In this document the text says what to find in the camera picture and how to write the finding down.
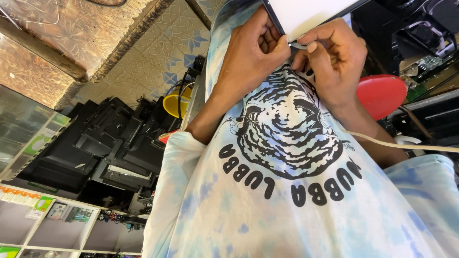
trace yellow bucket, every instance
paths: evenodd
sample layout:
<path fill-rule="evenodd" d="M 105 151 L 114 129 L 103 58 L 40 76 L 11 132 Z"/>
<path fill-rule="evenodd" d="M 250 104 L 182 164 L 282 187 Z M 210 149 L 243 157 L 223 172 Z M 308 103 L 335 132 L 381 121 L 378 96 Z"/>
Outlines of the yellow bucket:
<path fill-rule="evenodd" d="M 179 117 L 179 90 L 180 87 L 176 87 L 175 90 L 164 97 L 162 101 L 162 105 L 164 109 L 171 115 L 175 116 L 176 118 Z M 185 115 L 186 108 L 188 107 L 188 102 L 190 102 L 192 89 L 186 88 L 182 94 L 181 102 L 180 102 L 180 109 L 182 113 L 182 118 Z"/>

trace graphic print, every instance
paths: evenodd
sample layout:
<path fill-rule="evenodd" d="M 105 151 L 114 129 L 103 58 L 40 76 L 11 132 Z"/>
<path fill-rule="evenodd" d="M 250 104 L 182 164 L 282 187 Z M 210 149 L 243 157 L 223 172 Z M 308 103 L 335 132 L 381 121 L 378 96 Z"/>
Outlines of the graphic print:
<path fill-rule="evenodd" d="M 243 98 L 240 117 L 226 122 L 248 161 L 299 179 L 321 174 L 343 152 L 323 115 L 314 86 L 285 64 Z"/>

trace tablet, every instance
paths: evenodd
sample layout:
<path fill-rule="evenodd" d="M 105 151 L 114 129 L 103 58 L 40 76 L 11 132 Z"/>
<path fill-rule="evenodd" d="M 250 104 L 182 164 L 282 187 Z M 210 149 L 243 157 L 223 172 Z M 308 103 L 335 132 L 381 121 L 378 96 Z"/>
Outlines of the tablet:
<path fill-rule="evenodd" d="M 310 29 L 342 17 L 368 0 L 263 0 L 281 35 L 295 41 Z"/>

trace red stool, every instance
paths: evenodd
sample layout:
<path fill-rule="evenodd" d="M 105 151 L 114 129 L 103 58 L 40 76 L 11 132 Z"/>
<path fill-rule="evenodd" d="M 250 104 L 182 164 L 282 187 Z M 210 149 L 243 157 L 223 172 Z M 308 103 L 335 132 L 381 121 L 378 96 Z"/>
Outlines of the red stool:
<path fill-rule="evenodd" d="M 363 77 L 357 87 L 358 100 L 376 121 L 394 112 L 406 94 L 405 82 L 388 74 Z"/>

